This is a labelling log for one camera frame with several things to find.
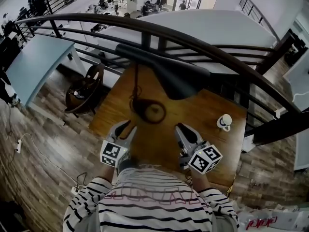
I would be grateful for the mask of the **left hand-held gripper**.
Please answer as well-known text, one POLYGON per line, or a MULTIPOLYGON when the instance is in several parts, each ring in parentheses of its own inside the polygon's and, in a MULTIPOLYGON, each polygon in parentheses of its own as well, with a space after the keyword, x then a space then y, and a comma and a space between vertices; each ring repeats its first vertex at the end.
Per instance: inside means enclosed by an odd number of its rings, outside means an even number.
MULTIPOLYGON (((123 130, 130 124, 130 120, 120 121, 114 124, 107 136, 107 140, 104 140, 100 150, 100 162, 108 166, 117 168, 120 164, 120 159, 129 152, 129 147, 123 147, 115 144, 118 137, 121 135, 123 130)), ((121 138, 121 144, 131 144, 135 133, 137 131, 137 126, 133 127, 132 130, 125 138, 121 138)))

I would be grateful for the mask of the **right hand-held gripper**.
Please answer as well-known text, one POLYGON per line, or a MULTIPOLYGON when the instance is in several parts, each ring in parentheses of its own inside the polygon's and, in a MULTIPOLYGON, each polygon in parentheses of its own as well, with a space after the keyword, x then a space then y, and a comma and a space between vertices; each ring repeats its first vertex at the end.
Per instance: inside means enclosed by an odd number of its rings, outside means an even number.
POLYGON ((179 147, 186 151, 186 153, 181 153, 179 158, 179 165, 182 170, 191 167, 200 174, 206 174, 214 169, 223 158, 215 145, 204 141, 198 131, 186 124, 180 123, 179 126, 175 126, 175 135, 179 147), (197 146, 188 150, 192 144, 197 146))

